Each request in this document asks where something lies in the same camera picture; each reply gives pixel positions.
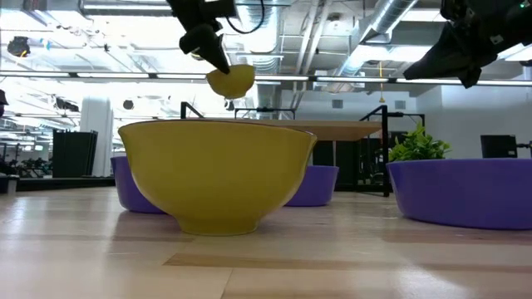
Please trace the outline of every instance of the lemon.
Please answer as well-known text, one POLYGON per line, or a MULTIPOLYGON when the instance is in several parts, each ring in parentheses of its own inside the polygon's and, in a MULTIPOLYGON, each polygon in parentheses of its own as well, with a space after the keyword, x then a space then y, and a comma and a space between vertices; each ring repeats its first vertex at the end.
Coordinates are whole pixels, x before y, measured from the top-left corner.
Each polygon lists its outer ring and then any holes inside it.
POLYGON ((215 70, 207 74, 207 82, 215 93, 228 100, 238 99, 246 95, 255 81, 255 69, 249 65, 229 67, 230 73, 224 74, 215 70))

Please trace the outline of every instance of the green plant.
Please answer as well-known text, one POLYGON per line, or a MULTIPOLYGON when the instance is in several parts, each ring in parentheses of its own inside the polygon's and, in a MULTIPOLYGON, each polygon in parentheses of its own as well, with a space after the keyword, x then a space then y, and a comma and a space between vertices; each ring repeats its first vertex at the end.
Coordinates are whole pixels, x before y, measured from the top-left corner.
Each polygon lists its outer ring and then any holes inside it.
POLYGON ((451 146, 444 141, 434 140, 425 134, 425 128, 418 123, 415 131, 405 135, 405 140, 399 143, 390 152, 390 162, 410 161, 420 159, 444 159, 445 154, 451 151, 451 146))

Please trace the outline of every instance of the wooden table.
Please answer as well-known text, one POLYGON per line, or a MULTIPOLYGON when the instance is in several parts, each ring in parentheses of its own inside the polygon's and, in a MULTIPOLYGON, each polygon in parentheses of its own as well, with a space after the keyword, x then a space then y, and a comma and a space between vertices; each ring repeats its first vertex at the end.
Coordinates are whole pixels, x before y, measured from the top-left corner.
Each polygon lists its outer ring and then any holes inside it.
POLYGON ((330 120, 222 120, 250 124, 276 125, 315 134, 319 140, 357 141, 382 127, 376 121, 330 121, 330 120))

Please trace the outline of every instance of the fluorescent light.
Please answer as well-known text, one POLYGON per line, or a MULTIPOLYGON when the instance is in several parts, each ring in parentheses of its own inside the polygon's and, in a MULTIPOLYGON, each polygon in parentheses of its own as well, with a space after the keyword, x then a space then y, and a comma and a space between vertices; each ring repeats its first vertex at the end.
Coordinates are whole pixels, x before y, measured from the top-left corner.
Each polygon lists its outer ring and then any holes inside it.
POLYGON ((436 85, 461 85, 460 80, 455 79, 415 79, 415 80, 407 80, 407 79, 397 79, 397 83, 402 84, 436 84, 436 85))
POLYGON ((401 19, 403 22, 445 22, 439 9, 411 9, 401 19))
POLYGON ((150 75, 145 73, 77 73, 81 78, 149 78, 150 75))
POLYGON ((204 80, 204 74, 157 74, 160 79, 191 79, 191 80, 204 80))
POLYGON ((506 59, 514 54, 517 54, 521 51, 523 51, 525 49, 525 46, 523 46, 523 44, 517 44, 513 47, 511 47, 510 49, 506 49, 504 51, 502 51, 501 53, 499 53, 498 55, 498 58, 499 59, 506 59))
POLYGON ((279 81, 259 81, 257 82, 258 85, 281 85, 281 82, 279 81))
POLYGON ((369 77, 335 77, 319 76, 316 78, 321 82, 341 82, 341 83, 386 83, 388 78, 369 78, 369 77))
POLYGON ((85 5, 84 10, 113 9, 113 10, 146 10, 146 11, 171 11, 169 6, 163 5, 85 5))
POLYGON ((308 81, 308 76, 256 75, 257 81, 308 81))
POLYGON ((529 61, 532 60, 532 47, 524 47, 521 51, 515 53, 510 57, 506 57, 506 61, 529 61))
POLYGON ((390 52, 388 60, 390 61, 404 61, 404 62, 416 62, 424 57, 424 55, 430 50, 430 47, 416 47, 416 46, 403 46, 395 47, 390 52))
POLYGON ((28 142, 28 141, 8 141, 8 142, 0 141, 0 143, 4 143, 6 145, 33 145, 33 142, 28 142))
POLYGON ((65 72, 54 72, 54 71, 0 71, 0 76, 68 77, 70 75, 65 72))
POLYGON ((517 80, 480 80, 478 86, 524 86, 532 87, 532 81, 517 81, 517 80))
MULTIPOLYGON (((434 84, 434 85, 462 85, 460 80, 453 79, 397 79, 397 83, 401 84, 434 84)), ((517 80, 480 80, 478 86, 520 86, 532 87, 532 81, 517 81, 517 80)))

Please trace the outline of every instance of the yellow bowl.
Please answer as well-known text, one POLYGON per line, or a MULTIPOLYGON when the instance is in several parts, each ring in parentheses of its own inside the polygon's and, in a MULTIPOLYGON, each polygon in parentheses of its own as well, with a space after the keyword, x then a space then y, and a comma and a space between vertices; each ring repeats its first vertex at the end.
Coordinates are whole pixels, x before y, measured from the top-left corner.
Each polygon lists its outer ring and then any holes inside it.
POLYGON ((316 143, 310 133, 213 120, 118 130, 140 192, 187 233, 253 232, 296 193, 316 143))

